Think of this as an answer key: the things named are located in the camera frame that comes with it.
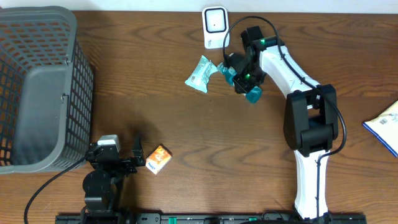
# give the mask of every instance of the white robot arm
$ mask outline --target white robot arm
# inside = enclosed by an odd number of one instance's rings
[[[336,91],[331,85],[321,86],[309,77],[290,56],[284,43],[278,46],[276,37],[264,38],[258,26],[247,28],[241,38],[246,55],[224,56],[227,67],[233,67],[237,73],[233,77],[235,91],[250,93],[269,75],[284,94],[284,136],[297,161],[295,209],[303,220],[323,216],[328,212],[325,200],[328,156],[320,163],[319,180],[317,161],[331,149],[338,135],[337,114],[325,99],[336,104]],[[319,114],[309,117],[310,109],[319,109]]]
[[[282,52],[291,66],[304,77],[306,81],[313,86],[319,83],[310,78],[289,55],[286,46],[282,46]],[[260,53],[259,63],[261,69],[266,72],[275,82],[286,97],[289,93],[295,91],[308,91],[311,87],[302,83],[296,75],[286,66],[281,59],[277,46],[268,47]],[[315,162],[321,154],[326,151],[317,151],[304,157],[299,151],[294,151],[297,163],[297,196],[294,202],[298,214],[302,218],[313,219],[317,217],[317,163]],[[326,162],[328,157],[324,158],[320,167],[320,193],[319,193],[319,213],[323,215],[328,212],[325,200],[325,176]]]

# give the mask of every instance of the orange snack box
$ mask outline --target orange snack box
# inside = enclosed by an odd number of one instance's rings
[[[146,167],[154,174],[158,174],[161,169],[172,159],[171,153],[163,145],[160,145],[147,158]]]

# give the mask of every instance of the wooden table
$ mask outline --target wooden table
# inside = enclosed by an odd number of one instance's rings
[[[285,100],[267,77],[256,104],[235,94],[219,73],[208,93],[184,84],[203,46],[199,12],[75,12],[78,39],[95,67],[91,140],[118,134],[125,151],[136,133],[145,154],[163,143],[174,154],[158,175],[145,167],[126,182],[122,205],[164,213],[291,210],[296,164],[282,133]],[[230,13],[230,23],[249,14]],[[363,212],[368,223],[398,219],[398,161],[361,125],[398,100],[398,15],[259,13],[278,28],[296,62],[337,90],[348,127],[330,158],[326,200],[332,212]],[[242,51],[236,26],[228,52]],[[90,166],[65,174],[36,198],[31,223],[54,223],[84,206]],[[0,223],[21,223],[27,201],[54,173],[0,175]]]

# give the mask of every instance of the gray plastic basket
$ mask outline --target gray plastic basket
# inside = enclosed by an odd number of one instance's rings
[[[93,73],[76,18],[0,9],[0,174],[64,170],[88,149]]]

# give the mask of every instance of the wire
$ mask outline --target wire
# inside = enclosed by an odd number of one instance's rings
[[[77,223],[77,224],[84,224],[84,223],[86,223],[86,219],[87,219],[87,216],[86,216],[86,207],[87,207],[87,206],[84,206],[84,207],[81,209],[81,211],[80,211],[80,223]]]
[[[86,160],[88,156],[85,156],[81,159],[79,159],[77,162],[75,162],[74,164],[72,164],[70,167],[66,168],[65,170],[63,170],[62,172],[60,172],[59,174],[53,176],[50,180],[48,180],[46,183],[43,184],[43,186],[41,186],[35,194],[33,194],[33,196],[30,198],[29,202],[26,205],[25,208],[25,213],[24,213],[24,221],[25,224],[29,224],[29,222],[27,221],[27,213],[29,211],[30,205],[32,205],[33,200],[36,198],[36,196],[46,187],[48,186],[48,184],[50,184],[53,180],[57,179],[58,177],[60,177],[62,174],[70,171],[71,169],[75,168],[77,165],[81,164],[84,160]]]
[[[280,216],[280,218],[282,219],[282,221],[284,220],[282,214],[280,214],[280,212],[276,211],[276,210],[266,210],[262,215],[261,215],[261,220],[264,219],[265,215],[267,214],[278,214]]]
[[[320,95],[321,97],[323,97],[325,99],[325,101],[333,108],[333,110],[336,112],[338,119],[340,120],[341,123],[341,128],[343,130],[343,139],[341,141],[340,146],[334,150],[334,151],[330,151],[328,153],[322,154],[318,157],[318,160],[316,161],[317,163],[317,219],[319,222],[319,188],[320,188],[320,166],[321,166],[321,160],[323,158],[325,158],[326,156],[332,156],[336,153],[339,153],[343,148],[344,145],[346,144],[346,140],[347,140],[347,127],[346,124],[344,122],[344,118],[343,115],[340,113],[340,110],[337,108],[337,106],[334,104],[334,102],[332,102],[328,97],[326,97],[325,94],[323,94],[322,91],[320,91],[317,87],[311,85],[311,83],[309,83],[308,81],[305,80],[304,77],[301,77],[300,74],[291,66],[291,64],[287,61],[287,59],[285,58],[285,54],[283,54],[282,52],[282,46],[281,46],[281,41],[279,38],[279,34],[278,34],[278,30],[275,28],[275,26],[268,21],[267,19],[261,17],[261,16],[245,16],[243,18],[240,18],[239,20],[237,20],[236,22],[234,22],[234,24],[232,24],[232,26],[228,29],[227,33],[225,34],[224,37],[224,42],[223,42],[223,57],[224,57],[224,61],[227,62],[228,56],[225,54],[225,42],[226,42],[226,38],[228,36],[228,34],[231,32],[232,28],[234,26],[236,26],[236,24],[238,24],[239,22],[245,20],[245,19],[260,19],[262,21],[265,21],[266,23],[268,23],[272,29],[274,30],[275,36],[276,36],[276,40],[277,40],[277,46],[278,46],[278,51],[280,54],[280,57],[282,58],[282,60],[286,63],[286,65],[291,69],[291,71],[294,73],[294,75],[304,84],[306,84],[307,86],[309,86],[310,88],[312,88],[318,95]]]

